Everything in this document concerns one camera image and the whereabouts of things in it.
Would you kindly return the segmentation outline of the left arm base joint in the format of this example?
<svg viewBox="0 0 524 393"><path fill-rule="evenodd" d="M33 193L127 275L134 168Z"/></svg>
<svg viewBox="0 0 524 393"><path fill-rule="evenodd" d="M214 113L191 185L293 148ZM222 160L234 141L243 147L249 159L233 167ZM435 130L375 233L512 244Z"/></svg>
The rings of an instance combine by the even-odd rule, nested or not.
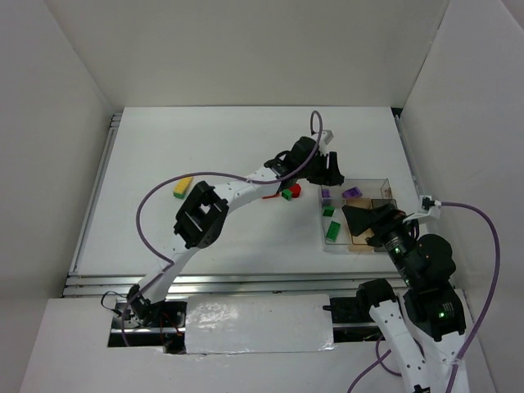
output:
<svg viewBox="0 0 524 393"><path fill-rule="evenodd" d="M122 301L116 302L114 306L105 304L108 296L116 296ZM140 299L125 307L127 299L115 291L107 291L102 295L100 300L101 306L109 310L119 320L121 325L130 323L132 326L145 328L159 328L167 326L171 328L183 328L185 326L185 317L187 312L186 301L161 301L151 305L148 301Z"/></svg>

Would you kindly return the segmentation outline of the green plate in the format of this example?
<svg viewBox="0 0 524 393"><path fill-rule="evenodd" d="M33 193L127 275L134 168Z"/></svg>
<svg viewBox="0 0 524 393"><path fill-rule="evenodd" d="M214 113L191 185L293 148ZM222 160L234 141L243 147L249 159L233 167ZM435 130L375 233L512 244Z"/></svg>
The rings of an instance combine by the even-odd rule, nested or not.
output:
<svg viewBox="0 0 524 393"><path fill-rule="evenodd" d="M328 225L325 238L330 242L335 242L337 240L340 230L341 225L336 221L331 221Z"/></svg>

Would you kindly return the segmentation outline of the right arm base joint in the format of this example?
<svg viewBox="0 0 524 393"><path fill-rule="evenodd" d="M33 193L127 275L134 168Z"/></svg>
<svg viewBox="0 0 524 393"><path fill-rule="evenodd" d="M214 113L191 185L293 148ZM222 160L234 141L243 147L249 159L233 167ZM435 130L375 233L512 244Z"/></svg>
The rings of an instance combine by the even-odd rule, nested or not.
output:
<svg viewBox="0 0 524 393"><path fill-rule="evenodd" d="M360 284L354 297L332 297L323 310L335 324L370 323L371 307L387 300L396 300L395 293L386 279L379 278Z"/></svg>

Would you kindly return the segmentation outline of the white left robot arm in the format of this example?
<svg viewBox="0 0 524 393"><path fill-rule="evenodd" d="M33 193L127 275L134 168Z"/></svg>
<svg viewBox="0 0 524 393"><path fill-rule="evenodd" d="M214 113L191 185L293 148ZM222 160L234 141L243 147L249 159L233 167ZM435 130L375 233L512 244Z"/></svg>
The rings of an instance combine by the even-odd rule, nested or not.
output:
<svg viewBox="0 0 524 393"><path fill-rule="evenodd" d="M172 251L168 255L152 246L141 226L146 201L167 182L149 192L138 206L136 226L144 245L165 264L129 290L127 304L140 323L147 326L160 318L175 278L198 251L211 246L219 238L226 218L233 211L262 197L286 191L299 179L315 185L341 185L344 176L339 170L337 153L328 151L328 144L329 137L325 133L321 133L318 140L303 136L291 150L279 153L245 177L217 173L217 177L229 181L214 186L205 181L196 183L175 215Z"/></svg>

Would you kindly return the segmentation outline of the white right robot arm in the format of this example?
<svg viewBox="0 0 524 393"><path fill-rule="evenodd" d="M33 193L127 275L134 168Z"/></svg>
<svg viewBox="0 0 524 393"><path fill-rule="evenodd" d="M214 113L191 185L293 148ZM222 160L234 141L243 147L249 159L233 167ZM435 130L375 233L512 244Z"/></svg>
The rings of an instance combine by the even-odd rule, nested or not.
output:
<svg viewBox="0 0 524 393"><path fill-rule="evenodd" d="M384 248L408 290L398 298L385 279L359 286L362 314L388 341L407 392L467 392L468 377L454 358L465 342L463 304L449 282L456 265L451 245L436 234L413 236L406 213L391 203L376 209L343 206L350 233L367 231Z"/></svg>

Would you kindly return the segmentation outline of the small curved green brick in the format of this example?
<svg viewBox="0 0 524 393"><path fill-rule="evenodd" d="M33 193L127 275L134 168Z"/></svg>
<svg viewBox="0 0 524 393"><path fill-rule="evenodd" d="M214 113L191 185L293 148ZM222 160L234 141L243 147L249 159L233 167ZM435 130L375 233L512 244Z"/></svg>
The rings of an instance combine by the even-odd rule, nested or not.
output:
<svg viewBox="0 0 524 393"><path fill-rule="evenodd" d="M323 208L323 216L325 217L332 217L334 214L335 208L332 206L325 206Z"/></svg>

